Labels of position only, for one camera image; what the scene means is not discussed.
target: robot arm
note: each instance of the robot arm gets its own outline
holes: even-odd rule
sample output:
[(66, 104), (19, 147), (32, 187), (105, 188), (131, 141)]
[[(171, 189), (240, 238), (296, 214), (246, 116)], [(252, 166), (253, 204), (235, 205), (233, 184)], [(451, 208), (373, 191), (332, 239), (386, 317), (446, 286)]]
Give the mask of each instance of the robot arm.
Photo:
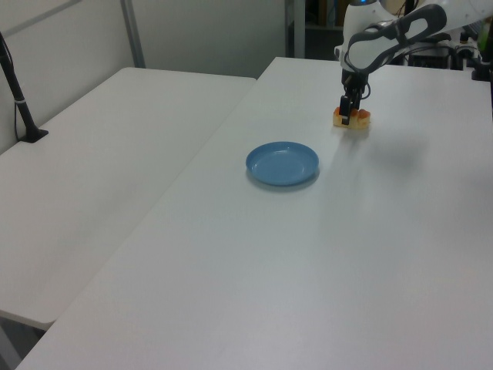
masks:
[(343, 67), (345, 94), (340, 100), (343, 123), (359, 109), (368, 75), (409, 45), (493, 15), (491, 0), (427, 0), (405, 17), (396, 18), (378, 0), (354, 0), (344, 20), (344, 44), (336, 48)]

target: blue plate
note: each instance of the blue plate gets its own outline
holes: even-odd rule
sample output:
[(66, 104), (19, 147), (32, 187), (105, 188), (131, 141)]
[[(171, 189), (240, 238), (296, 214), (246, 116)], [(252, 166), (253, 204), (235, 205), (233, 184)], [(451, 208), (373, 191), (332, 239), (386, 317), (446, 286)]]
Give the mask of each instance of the blue plate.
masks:
[(279, 141), (252, 150), (246, 168), (257, 180), (288, 186), (310, 179), (318, 168), (318, 156), (308, 146)]

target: table leg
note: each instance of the table leg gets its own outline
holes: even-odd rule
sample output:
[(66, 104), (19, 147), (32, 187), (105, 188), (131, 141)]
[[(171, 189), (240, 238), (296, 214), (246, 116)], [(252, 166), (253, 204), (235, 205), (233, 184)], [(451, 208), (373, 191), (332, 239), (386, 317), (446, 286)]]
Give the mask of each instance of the table leg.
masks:
[(21, 363), (21, 357), (3, 331), (2, 326), (0, 326), (0, 356), (10, 369), (16, 368)]

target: tabletop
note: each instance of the tabletop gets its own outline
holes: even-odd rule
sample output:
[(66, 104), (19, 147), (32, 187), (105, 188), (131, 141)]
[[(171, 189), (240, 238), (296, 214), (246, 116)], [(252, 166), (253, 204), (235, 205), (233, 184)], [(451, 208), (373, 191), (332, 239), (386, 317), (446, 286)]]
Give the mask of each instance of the tabletop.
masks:
[(254, 79), (123, 69), (0, 156), (0, 316), (47, 329)]
[[(19, 369), (491, 368), (489, 85), (370, 84), (370, 129), (334, 128), (340, 66), (276, 59)], [(275, 140), (317, 178), (253, 180)]]

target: white table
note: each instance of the white table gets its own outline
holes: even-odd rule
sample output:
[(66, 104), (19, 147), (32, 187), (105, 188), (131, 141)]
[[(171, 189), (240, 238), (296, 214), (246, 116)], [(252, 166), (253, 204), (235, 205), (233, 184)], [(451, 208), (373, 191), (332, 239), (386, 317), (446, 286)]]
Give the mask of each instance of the white table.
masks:
[[(276, 59), (19, 370), (493, 368), (489, 85), (384, 67), (356, 133), (339, 81)], [(317, 180), (251, 180), (274, 140)]]
[(254, 79), (123, 69), (0, 156), (0, 316), (47, 329)]

